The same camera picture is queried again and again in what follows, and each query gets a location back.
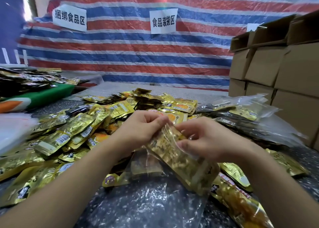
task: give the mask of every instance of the gray speckled countertop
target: gray speckled countertop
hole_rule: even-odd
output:
[[[70,108],[77,103],[81,102],[60,100],[44,108],[34,110],[32,113],[35,116],[53,113]],[[300,178],[297,182],[315,200],[319,201],[319,153],[305,147],[295,147],[283,152],[296,159],[310,171],[308,177]],[[216,200],[212,197],[209,197],[207,202],[205,199],[200,199],[187,191],[169,171],[165,173],[167,174],[165,177],[154,177],[148,181],[140,179],[129,185],[113,189],[99,188],[75,227],[197,228],[198,222],[199,227],[237,227],[236,223],[227,215],[225,208]],[[0,195],[13,179],[0,183]],[[6,210],[8,209],[0,209],[0,215]]]

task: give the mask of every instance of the box flap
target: box flap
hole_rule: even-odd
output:
[[[272,105],[282,109],[276,115],[307,135],[305,143],[311,145],[319,127],[319,99],[278,90]]]
[[[267,94],[265,98],[268,100],[265,103],[270,105],[271,100],[273,98],[274,88],[265,86],[265,85],[259,85],[252,82],[249,82],[247,84],[246,88],[246,95],[256,95],[258,93],[265,93]]]
[[[319,10],[294,19],[289,27],[287,44],[319,41]]]
[[[296,14],[293,14],[258,26],[249,47],[269,45],[285,46],[290,22],[295,19],[296,16]]]
[[[244,96],[246,93],[245,89],[246,89],[246,81],[241,81],[237,79],[229,80],[228,95],[230,97]]]
[[[249,65],[245,79],[262,85],[274,86],[286,47],[261,47]]]
[[[288,46],[275,88],[319,97],[319,42]]]
[[[229,52],[237,52],[248,49],[248,43],[252,41],[254,32],[246,32],[232,38]]]
[[[229,77],[244,80],[247,69],[254,55],[255,49],[245,49],[235,52],[232,65],[229,71]]]

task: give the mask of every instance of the striped tarp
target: striped tarp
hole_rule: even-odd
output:
[[[55,26],[60,4],[87,10],[88,32]],[[176,32],[151,34],[149,11],[178,8]],[[319,9],[319,0],[51,0],[19,40],[29,65],[100,73],[105,81],[228,91],[233,36]]]

